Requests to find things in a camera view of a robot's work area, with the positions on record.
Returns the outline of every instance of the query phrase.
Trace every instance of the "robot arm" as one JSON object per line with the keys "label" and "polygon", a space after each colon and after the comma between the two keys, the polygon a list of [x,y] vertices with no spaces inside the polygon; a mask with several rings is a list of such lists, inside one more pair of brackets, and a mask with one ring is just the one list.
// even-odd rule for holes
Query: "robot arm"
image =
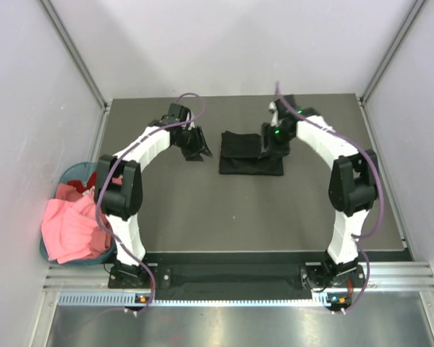
{"label": "robot arm", "polygon": [[[160,121],[153,121],[143,134],[126,149],[159,127],[191,118],[192,113],[188,108],[172,103],[168,114]],[[193,122],[184,127],[159,130],[143,140],[140,145],[124,157],[114,173],[114,178],[120,179],[118,181],[121,183],[111,182],[101,203],[101,209],[106,214],[113,232],[139,260],[142,260],[146,253],[141,242],[137,221],[137,214],[142,204],[141,173],[159,153],[172,145],[180,147],[182,155],[188,161],[203,161],[201,154],[212,156],[205,142],[203,131],[200,127],[196,127]],[[96,169],[95,200],[98,200],[99,192],[112,165],[124,151],[121,150],[115,155],[101,156]],[[117,260],[127,267],[135,268],[139,265],[122,247],[117,247]]]}
{"label": "robot arm", "polygon": [[[289,104],[308,117],[294,118],[280,100],[271,103],[271,123],[262,125],[262,155],[280,157],[289,154],[289,142],[295,137],[307,143],[328,165],[331,180],[330,202],[336,210],[333,238],[325,253],[325,271],[331,280],[357,268],[358,251],[354,236],[362,232],[363,223],[378,197],[373,175],[366,160],[345,140],[326,132],[333,131],[313,108],[300,109],[294,96],[286,96]],[[378,166],[376,154],[367,153]]]}

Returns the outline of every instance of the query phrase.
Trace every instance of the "red cloth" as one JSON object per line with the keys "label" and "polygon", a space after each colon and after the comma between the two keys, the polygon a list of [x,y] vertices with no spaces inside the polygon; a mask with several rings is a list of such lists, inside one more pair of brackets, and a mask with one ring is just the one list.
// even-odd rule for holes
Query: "red cloth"
{"label": "red cloth", "polygon": [[75,187],[77,189],[77,192],[83,193],[86,190],[90,190],[92,187],[94,187],[95,183],[96,183],[96,171],[93,172],[92,176],[90,176],[90,178],[88,179],[86,187],[83,185],[83,183],[81,181],[75,180],[75,179],[73,179],[71,181],[68,181],[67,185],[68,186],[73,186],[73,187]]}
{"label": "red cloth", "polygon": [[[109,227],[106,216],[102,215],[101,219]],[[60,264],[98,257],[112,242],[111,235],[96,223],[93,193],[83,196],[66,184],[60,184],[55,199],[48,201],[42,235],[48,260]]]}

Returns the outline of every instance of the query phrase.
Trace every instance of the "white enclosure wall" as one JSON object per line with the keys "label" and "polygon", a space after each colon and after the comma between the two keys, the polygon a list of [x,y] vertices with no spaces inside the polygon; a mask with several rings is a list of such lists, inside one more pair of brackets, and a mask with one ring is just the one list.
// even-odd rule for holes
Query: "white enclosure wall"
{"label": "white enclosure wall", "polygon": [[413,251],[434,271],[434,0],[367,108]]}
{"label": "white enclosure wall", "polygon": [[0,1],[0,346],[24,346],[32,331],[46,201],[88,158],[100,115],[38,2]]}
{"label": "white enclosure wall", "polygon": [[112,98],[357,93],[413,0],[53,0]]}

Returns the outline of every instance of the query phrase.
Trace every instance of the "black cloth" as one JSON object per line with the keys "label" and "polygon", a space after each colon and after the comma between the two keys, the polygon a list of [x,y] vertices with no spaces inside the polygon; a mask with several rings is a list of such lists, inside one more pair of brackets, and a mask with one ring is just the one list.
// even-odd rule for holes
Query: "black cloth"
{"label": "black cloth", "polygon": [[222,133],[218,172],[222,175],[283,176],[283,158],[259,158],[258,134]]}

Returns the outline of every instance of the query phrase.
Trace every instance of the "laundry basket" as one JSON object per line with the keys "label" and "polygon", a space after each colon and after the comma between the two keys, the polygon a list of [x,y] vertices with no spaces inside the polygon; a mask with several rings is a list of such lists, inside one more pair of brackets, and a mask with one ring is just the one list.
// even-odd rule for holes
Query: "laundry basket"
{"label": "laundry basket", "polygon": [[[88,179],[92,176],[93,172],[96,170],[97,163],[78,163],[70,168],[68,168],[61,176],[59,183],[67,183],[71,180],[79,180],[84,186],[87,185]],[[104,252],[99,257],[93,259],[80,259],[80,260],[72,260],[70,262],[65,262],[61,264],[63,266],[87,266],[87,265],[96,265],[105,262],[115,251],[116,243],[114,240],[111,243],[111,247]],[[41,238],[40,242],[40,252],[42,257],[48,261],[48,252],[45,248],[45,243],[43,242],[43,238]],[[58,264],[56,260],[50,262],[51,264]]]}

